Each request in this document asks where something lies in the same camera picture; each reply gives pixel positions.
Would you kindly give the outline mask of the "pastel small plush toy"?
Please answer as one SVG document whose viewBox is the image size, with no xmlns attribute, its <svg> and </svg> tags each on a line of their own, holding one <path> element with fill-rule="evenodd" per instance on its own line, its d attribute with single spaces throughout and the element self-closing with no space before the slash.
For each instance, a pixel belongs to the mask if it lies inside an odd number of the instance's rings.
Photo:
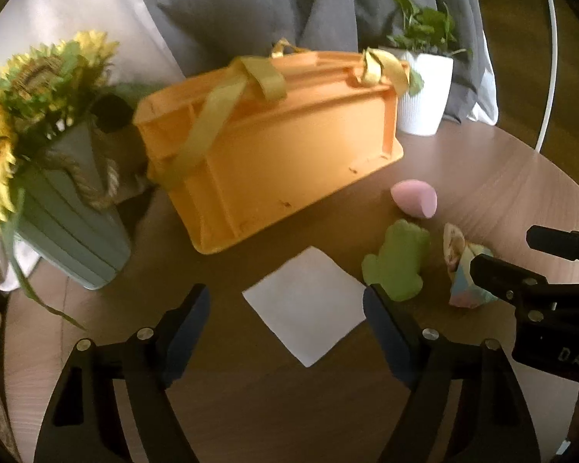
<svg viewBox="0 0 579 463">
<path fill-rule="evenodd" d="M 452 282 L 449 304 L 458 308 L 474 309 L 495 302 L 497 298 L 486 289 L 476 286 L 469 269 L 478 255 L 493 255 L 487 247 L 470 243 L 461 230 L 450 223 L 444 225 L 444 263 Z"/>
</svg>

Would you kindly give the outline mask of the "green frog plush toy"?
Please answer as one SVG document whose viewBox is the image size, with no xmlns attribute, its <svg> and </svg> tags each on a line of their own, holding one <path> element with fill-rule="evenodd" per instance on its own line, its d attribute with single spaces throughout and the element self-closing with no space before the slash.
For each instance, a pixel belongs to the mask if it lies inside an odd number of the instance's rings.
<svg viewBox="0 0 579 463">
<path fill-rule="evenodd" d="M 378 284 L 395 302 L 416 297 L 422 291 L 420 272 L 430 246 L 428 230 L 406 220 L 396 221 L 387 228 L 379 253 L 368 254 L 362 261 L 366 286 Z"/>
</svg>

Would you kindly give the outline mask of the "pink makeup sponge egg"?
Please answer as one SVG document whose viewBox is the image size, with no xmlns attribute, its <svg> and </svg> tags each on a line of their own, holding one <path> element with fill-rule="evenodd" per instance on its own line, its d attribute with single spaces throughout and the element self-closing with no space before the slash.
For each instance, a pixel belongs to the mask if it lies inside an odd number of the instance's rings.
<svg viewBox="0 0 579 463">
<path fill-rule="evenodd" d="M 390 193 L 396 206 L 412 218 L 433 218 L 437 211 L 437 192 L 425 181 L 411 179 L 397 182 Z"/>
</svg>

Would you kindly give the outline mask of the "white square cloth pad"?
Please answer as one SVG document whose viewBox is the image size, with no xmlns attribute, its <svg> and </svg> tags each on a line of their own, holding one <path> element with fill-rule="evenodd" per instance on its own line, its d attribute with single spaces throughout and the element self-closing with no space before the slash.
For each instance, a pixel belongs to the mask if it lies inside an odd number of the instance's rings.
<svg viewBox="0 0 579 463">
<path fill-rule="evenodd" d="M 310 368 L 365 320 L 365 286 L 309 247 L 242 292 L 276 338 Z"/>
</svg>

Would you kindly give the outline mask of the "sunflower bouquet in vase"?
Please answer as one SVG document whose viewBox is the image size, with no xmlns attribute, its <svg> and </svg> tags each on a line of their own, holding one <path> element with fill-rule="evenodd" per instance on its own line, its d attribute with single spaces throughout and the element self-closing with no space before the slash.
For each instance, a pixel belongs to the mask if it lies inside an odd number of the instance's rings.
<svg viewBox="0 0 579 463">
<path fill-rule="evenodd" d="M 31 300 L 18 243 L 87 289 L 128 262 L 119 210 L 152 187 L 134 124 L 152 87 L 112 81 L 117 49 L 105 32 L 82 30 L 16 53 L 0 71 L 0 244 Z"/>
</svg>

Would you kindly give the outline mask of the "white floor lamp pole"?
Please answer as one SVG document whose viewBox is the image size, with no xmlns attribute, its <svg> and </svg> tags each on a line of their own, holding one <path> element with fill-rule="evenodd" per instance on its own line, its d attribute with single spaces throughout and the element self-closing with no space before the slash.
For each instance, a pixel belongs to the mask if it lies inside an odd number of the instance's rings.
<svg viewBox="0 0 579 463">
<path fill-rule="evenodd" d="M 554 0 L 546 0 L 546 2 L 550 30 L 549 80 L 543 119 L 540 131 L 538 131 L 538 139 L 535 143 L 535 151 L 537 153 L 542 152 L 548 133 L 555 99 L 555 90 L 557 90 L 557 69 L 559 69 L 559 28 L 557 27 L 557 8 L 555 7 Z"/>
</svg>

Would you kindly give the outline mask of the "potted green plant white pot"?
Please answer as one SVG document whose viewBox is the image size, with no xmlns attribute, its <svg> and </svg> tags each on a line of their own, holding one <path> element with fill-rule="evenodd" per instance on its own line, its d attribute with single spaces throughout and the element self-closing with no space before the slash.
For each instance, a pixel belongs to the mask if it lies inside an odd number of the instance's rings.
<svg viewBox="0 0 579 463">
<path fill-rule="evenodd" d="M 444 118 L 456 56 L 472 49 L 459 43 L 456 23 L 444 3 L 434 8 L 414 0 L 392 0 L 398 21 L 387 35 L 397 59 L 410 66 L 409 90 L 400 99 L 400 131 L 422 137 L 437 133 Z"/>
</svg>

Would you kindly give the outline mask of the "orange plastic crate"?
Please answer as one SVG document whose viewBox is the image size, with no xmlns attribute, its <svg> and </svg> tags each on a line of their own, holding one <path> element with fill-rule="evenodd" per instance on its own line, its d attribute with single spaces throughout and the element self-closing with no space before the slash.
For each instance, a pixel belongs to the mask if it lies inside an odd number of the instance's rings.
<svg viewBox="0 0 579 463">
<path fill-rule="evenodd" d="M 135 110 L 148 172 L 214 254 L 397 161 L 410 65 L 379 49 L 268 56 L 152 93 Z"/>
</svg>

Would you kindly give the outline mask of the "grey curtain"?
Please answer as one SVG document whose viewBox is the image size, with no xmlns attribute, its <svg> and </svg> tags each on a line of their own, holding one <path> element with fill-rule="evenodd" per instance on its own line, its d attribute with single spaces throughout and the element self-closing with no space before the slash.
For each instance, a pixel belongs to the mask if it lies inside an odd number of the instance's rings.
<svg viewBox="0 0 579 463">
<path fill-rule="evenodd" d="M 235 56 L 266 56 L 282 38 L 316 50 L 384 47 L 403 17 L 392 0 L 143 0 L 182 73 L 197 75 Z M 495 73 L 479 0 L 413 0 L 448 10 L 469 54 L 455 60 L 446 118 L 495 124 Z"/>
</svg>

